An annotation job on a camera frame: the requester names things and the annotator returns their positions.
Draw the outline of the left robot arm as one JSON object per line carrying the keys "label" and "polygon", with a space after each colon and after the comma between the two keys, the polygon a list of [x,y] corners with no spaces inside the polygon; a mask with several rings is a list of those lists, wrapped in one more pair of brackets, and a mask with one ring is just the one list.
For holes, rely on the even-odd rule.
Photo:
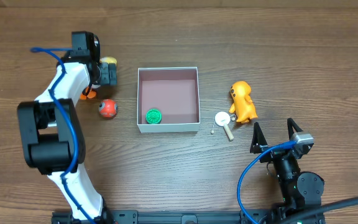
{"label": "left robot arm", "polygon": [[56,74],[45,91],[17,107],[26,164],[47,176],[62,192],[71,212],[54,214],[52,223],[115,223],[85,168],[85,139],[75,106],[91,87],[86,62],[58,58]]}

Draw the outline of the white plush duck toy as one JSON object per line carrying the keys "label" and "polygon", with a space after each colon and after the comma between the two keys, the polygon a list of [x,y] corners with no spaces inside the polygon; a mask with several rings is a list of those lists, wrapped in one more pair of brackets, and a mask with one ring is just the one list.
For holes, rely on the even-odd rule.
{"label": "white plush duck toy", "polygon": [[[100,68],[100,78],[106,79],[107,75],[109,77],[108,85],[117,85],[117,60],[114,57],[103,57],[100,60],[101,68]],[[96,92],[95,89],[99,88],[101,85],[98,84],[89,84],[80,95],[81,100],[86,100],[87,98],[95,98]]]}

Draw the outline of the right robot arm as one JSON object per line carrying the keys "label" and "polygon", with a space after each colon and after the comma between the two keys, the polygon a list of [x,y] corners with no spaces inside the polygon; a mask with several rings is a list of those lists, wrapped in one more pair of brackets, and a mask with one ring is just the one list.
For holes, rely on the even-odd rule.
{"label": "right robot arm", "polygon": [[309,153],[314,137],[303,131],[293,119],[287,119],[288,137],[295,144],[288,149],[275,149],[260,162],[272,164],[283,196],[282,203],[272,205],[261,223],[275,223],[304,210],[321,206],[324,180],[314,172],[302,172],[298,160]]}

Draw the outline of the orange rubber dog toy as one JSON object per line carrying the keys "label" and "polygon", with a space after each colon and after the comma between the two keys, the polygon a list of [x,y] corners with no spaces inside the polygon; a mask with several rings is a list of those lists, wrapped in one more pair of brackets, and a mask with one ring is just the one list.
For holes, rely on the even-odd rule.
{"label": "orange rubber dog toy", "polygon": [[258,118],[254,103],[250,97],[251,91],[250,85],[245,81],[235,82],[230,89],[233,103],[229,113],[236,115],[237,123],[244,124]]}

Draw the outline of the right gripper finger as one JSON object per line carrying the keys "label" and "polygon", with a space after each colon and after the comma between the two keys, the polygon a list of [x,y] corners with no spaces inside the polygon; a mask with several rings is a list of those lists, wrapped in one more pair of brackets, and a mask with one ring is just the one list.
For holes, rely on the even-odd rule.
{"label": "right gripper finger", "polygon": [[259,123],[255,122],[253,127],[253,137],[250,147],[250,153],[261,154],[266,150],[267,147],[268,144],[265,140],[264,134],[259,126]]}
{"label": "right gripper finger", "polygon": [[289,140],[299,140],[300,134],[303,133],[303,130],[295,123],[292,118],[287,119],[287,127]]}

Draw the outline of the green round plastic cap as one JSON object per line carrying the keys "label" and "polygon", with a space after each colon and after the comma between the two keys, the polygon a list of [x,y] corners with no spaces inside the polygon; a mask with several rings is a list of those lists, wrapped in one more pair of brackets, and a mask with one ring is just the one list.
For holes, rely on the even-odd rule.
{"label": "green round plastic cap", "polygon": [[152,108],[146,112],[145,120],[148,124],[160,124],[162,121],[162,113],[160,110]]}

